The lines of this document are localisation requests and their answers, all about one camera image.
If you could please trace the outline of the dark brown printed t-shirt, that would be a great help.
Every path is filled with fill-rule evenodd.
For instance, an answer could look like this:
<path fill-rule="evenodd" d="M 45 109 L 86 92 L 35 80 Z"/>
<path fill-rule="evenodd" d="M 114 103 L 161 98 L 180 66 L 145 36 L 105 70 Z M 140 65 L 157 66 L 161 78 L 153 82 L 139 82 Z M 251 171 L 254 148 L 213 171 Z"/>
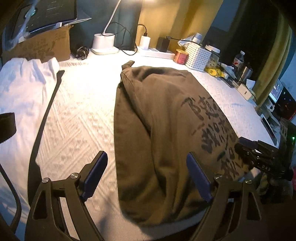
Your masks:
<path fill-rule="evenodd" d="M 249 170 L 238 137 L 208 91 L 188 71 L 122 66 L 114 109 L 119 205 L 140 226 L 181 221 L 206 203 L 186 165 L 193 152 L 215 174 L 236 181 Z"/>

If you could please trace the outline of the white desk lamp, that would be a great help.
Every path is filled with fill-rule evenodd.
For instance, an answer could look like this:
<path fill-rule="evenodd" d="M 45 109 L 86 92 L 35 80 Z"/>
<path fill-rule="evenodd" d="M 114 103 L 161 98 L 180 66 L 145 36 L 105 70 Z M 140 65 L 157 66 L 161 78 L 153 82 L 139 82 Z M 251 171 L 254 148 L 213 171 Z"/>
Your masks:
<path fill-rule="evenodd" d="M 111 21 L 116 13 L 117 8 L 119 7 L 121 0 L 118 0 L 110 19 L 108 20 L 104 30 L 100 34 L 95 34 L 93 38 L 93 44 L 91 51 L 96 55 L 109 55 L 118 53 L 119 49 L 114 46 L 115 34 L 107 33 L 106 30 L 111 24 Z"/>

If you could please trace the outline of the brown cardboard box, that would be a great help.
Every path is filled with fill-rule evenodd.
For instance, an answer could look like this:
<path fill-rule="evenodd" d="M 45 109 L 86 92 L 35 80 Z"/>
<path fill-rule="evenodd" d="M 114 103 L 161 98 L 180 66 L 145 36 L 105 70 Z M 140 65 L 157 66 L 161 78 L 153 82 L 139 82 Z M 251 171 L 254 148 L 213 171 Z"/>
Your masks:
<path fill-rule="evenodd" d="M 69 34 L 71 28 L 71 25 L 60 27 L 24 40 L 12 50 L 3 52 L 3 63 L 13 58 L 39 59 L 42 63 L 54 57 L 59 62 L 68 60 L 71 55 Z"/>

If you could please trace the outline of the plastic water bottle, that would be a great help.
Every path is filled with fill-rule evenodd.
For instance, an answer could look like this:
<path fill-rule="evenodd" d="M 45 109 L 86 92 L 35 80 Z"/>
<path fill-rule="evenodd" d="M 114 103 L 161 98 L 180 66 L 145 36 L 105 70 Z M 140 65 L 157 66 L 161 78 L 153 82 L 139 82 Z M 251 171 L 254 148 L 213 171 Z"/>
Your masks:
<path fill-rule="evenodd" d="M 238 69 L 243 65 L 244 55 L 245 55 L 245 52 L 240 51 L 240 53 L 234 57 L 234 60 L 232 62 L 232 67 L 234 68 L 234 73 L 237 73 Z"/>

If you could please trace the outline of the dark tablet in sleeve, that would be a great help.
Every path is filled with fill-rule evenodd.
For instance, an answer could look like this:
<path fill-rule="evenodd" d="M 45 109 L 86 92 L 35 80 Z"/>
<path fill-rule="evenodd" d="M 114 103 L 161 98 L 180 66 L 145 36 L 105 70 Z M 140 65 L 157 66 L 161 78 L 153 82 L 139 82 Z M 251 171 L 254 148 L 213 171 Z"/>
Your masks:
<path fill-rule="evenodd" d="M 91 20 L 79 1 L 24 1 L 4 27 L 1 40 L 8 50 L 40 33 Z"/>

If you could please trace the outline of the yellow snack bag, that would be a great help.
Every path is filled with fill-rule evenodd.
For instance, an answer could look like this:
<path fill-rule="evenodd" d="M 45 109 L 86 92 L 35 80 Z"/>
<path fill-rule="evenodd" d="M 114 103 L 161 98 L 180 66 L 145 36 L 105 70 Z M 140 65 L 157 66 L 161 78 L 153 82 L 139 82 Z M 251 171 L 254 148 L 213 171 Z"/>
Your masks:
<path fill-rule="evenodd" d="M 225 77 L 224 72 L 221 71 L 219 68 L 206 67 L 204 70 L 213 77 Z"/>

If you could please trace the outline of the white textured bed cover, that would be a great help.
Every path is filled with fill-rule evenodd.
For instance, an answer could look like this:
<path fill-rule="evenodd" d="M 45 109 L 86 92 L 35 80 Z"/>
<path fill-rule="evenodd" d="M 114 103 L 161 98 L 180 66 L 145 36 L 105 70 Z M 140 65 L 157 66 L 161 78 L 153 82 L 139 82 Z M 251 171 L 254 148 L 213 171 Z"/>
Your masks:
<path fill-rule="evenodd" d="M 173 60 L 144 57 L 142 54 L 127 56 L 123 53 L 95 55 L 86 60 L 70 58 L 59 62 L 65 70 L 52 106 L 49 110 L 37 151 L 37 164 L 43 177 L 60 180 L 80 171 L 93 160 L 99 150 L 108 155 L 107 168 L 93 195 L 86 202 L 89 213 L 105 240 L 156 240 L 173 235 L 197 224 L 201 214 L 173 224 L 140 228 L 121 212 L 118 202 L 116 167 L 113 141 L 113 114 L 116 88 L 120 82 L 121 66 L 129 60 L 134 67 L 170 67 L 191 72 L 201 85 L 214 97 L 227 116 L 238 137 L 261 140 L 274 145 L 268 131 L 255 111 L 252 100 L 246 101 L 234 88 L 206 72 L 195 71 Z M 22 205 L 21 221 L 16 236 L 24 240 L 29 214 L 27 198 L 28 165 L 33 144 L 25 147 L 29 132 L 16 134 L 18 140 L 1 144 L 1 158 L 8 157 L 12 143 L 16 154 L 11 161 L 1 159 L 1 164 L 18 192 Z"/>

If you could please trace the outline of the white power strip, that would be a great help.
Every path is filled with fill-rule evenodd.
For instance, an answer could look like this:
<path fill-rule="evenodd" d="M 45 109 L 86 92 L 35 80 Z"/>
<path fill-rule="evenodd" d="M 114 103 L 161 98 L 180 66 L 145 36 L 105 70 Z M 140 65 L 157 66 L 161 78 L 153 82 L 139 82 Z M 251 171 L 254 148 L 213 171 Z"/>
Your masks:
<path fill-rule="evenodd" d="M 164 58 L 164 59 L 173 59 L 175 56 L 175 53 L 171 51 L 161 52 L 156 48 L 148 48 L 147 50 L 138 48 L 138 53 L 140 53 L 142 56 L 145 56 L 145 57 Z"/>

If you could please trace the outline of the clear jar with white lid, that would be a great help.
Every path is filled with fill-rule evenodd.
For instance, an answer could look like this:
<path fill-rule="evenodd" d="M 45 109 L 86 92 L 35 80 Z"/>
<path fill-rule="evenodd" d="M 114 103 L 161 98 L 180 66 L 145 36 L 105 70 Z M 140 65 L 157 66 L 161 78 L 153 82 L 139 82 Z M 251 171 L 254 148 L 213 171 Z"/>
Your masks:
<path fill-rule="evenodd" d="M 220 49 L 215 48 L 211 45 L 206 45 L 205 49 L 211 52 L 211 56 L 209 58 L 208 63 L 206 64 L 206 68 L 215 69 L 219 62 Z"/>

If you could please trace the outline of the white folded garment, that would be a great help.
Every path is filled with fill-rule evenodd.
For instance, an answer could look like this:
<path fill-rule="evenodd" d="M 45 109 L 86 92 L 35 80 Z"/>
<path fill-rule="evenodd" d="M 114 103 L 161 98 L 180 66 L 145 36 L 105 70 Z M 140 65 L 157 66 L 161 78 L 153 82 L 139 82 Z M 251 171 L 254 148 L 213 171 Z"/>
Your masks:
<path fill-rule="evenodd" d="M 52 58 L 13 58 L 1 69 L 1 113 L 46 109 L 57 83 L 59 63 Z"/>

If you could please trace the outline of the black power adapter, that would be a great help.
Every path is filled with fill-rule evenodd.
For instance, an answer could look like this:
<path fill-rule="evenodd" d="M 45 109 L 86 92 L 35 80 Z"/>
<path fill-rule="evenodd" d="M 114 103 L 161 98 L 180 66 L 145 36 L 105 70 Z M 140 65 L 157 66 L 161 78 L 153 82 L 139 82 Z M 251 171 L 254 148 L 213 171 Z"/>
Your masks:
<path fill-rule="evenodd" d="M 156 45 L 156 49 L 160 52 L 166 52 L 168 50 L 168 46 L 170 44 L 170 40 L 167 38 L 159 37 Z"/>

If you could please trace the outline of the steel thermos cup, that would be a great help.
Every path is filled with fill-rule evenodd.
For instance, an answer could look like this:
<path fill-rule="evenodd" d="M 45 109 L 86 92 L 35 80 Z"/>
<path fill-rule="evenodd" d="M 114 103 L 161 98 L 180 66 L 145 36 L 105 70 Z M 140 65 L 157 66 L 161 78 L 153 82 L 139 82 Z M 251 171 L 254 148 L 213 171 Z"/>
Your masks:
<path fill-rule="evenodd" d="M 245 83 L 247 79 L 251 77 L 253 69 L 247 66 L 242 67 L 239 70 L 239 81 Z"/>

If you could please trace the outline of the red candle tin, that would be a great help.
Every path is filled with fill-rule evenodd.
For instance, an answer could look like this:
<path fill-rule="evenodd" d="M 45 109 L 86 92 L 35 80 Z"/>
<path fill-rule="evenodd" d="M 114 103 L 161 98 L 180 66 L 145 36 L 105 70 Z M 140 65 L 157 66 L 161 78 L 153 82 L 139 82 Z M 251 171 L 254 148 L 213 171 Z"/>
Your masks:
<path fill-rule="evenodd" d="M 184 65 L 187 61 L 188 53 L 184 50 L 177 49 L 173 61 L 177 64 Z"/>

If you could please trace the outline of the white perforated plastic basket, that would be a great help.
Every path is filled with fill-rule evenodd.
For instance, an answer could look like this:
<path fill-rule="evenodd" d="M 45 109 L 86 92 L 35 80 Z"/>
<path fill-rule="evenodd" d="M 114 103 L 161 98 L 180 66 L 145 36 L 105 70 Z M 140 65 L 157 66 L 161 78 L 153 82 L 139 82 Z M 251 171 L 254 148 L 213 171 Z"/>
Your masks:
<path fill-rule="evenodd" d="M 190 43 L 186 48 L 186 52 L 188 53 L 188 57 L 185 65 L 189 69 L 204 72 L 211 52 L 195 43 Z"/>

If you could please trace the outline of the white usb charger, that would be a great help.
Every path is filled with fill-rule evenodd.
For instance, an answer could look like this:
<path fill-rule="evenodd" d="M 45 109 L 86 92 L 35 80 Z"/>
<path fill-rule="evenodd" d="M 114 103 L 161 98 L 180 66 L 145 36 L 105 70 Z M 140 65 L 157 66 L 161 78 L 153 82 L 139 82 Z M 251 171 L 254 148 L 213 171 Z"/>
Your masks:
<path fill-rule="evenodd" d="M 142 35 L 140 38 L 139 47 L 142 50 L 148 50 L 151 38 L 149 36 Z"/>

